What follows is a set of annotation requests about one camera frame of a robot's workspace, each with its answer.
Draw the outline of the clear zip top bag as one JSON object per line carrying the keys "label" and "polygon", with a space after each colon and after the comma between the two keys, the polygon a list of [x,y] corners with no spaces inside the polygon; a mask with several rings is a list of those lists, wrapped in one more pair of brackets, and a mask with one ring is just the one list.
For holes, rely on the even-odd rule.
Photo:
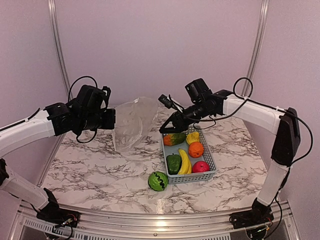
{"label": "clear zip top bag", "polygon": [[117,152],[128,152],[148,136],[158,116],[159,104],[149,97],[139,97],[115,107],[112,140]]}

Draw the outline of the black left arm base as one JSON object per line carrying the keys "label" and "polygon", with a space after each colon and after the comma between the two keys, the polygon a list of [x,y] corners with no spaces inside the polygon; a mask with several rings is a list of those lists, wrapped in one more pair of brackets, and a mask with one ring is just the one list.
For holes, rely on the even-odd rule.
{"label": "black left arm base", "polygon": [[69,225],[76,228],[79,222],[80,213],[78,211],[60,208],[57,199],[53,193],[44,188],[48,196],[48,204],[37,210],[36,217],[38,219],[57,224],[59,227]]}

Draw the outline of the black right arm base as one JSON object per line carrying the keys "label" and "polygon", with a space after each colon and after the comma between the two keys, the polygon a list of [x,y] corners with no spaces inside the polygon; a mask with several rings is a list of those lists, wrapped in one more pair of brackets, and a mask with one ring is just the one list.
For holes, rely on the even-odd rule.
{"label": "black right arm base", "polygon": [[267,222],[272,222],[274,215],[271,205],[264,205],[256,198],[250,210],[234,212],[229,217],[229,222],[234,229],[247,228]]}

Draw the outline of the green toy watermelon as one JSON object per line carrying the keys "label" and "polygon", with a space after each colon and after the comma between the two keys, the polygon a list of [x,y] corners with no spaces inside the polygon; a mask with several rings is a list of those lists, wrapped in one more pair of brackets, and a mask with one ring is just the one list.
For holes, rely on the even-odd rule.
{"label": "green toy watermelon", "polygon": [[148,186],[154,191],[162,192],[166,189],[168,184],[168,176],[161,171],[155,171],[148,177]]}

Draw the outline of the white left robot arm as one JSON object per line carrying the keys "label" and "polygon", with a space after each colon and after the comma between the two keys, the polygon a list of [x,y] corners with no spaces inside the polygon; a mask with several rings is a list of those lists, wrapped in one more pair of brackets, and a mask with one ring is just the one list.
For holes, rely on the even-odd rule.
{"label": "white left robot arm", "polygon": [[[80,137],[83,131],[96,133],[99,129],[112,130],[116,123],[115,109],[108,108],[111,89],[83,85],[67,103],[55,103],[37,110],[28,118],[7,125],[0,130],[0,156],[4,157],[21,147],[41,139],[58,137],[73,132]],[[15,173],[6,161],[0,160],[0,189],[31,204],[53,223],[63,219],[54,195],[30,183]]]}

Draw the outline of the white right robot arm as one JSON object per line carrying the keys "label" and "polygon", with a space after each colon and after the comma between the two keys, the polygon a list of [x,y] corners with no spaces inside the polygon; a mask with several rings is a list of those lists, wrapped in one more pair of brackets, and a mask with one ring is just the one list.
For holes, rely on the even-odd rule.
{"label": "white right robot arm", "polygon": [[235,117],[275,135],[267,177],[254,201],[256,206],[247,214],[252,224],[260,223],[268,213],[265,206],[273,202],[285,183],[301,142],[297,111],[291,107],[281,109],[256,102],[237,95],[235,90],[223,89],[213,93],[202,78],[187,84],[185,89],[193,103],[187,108],[176,105],[165,95],[159,97],[159,101],[168,109],[176,110],[160,127],[160,133],[181,133],[191,124],[208,122],[209,116],[215,116],[215,121]]}

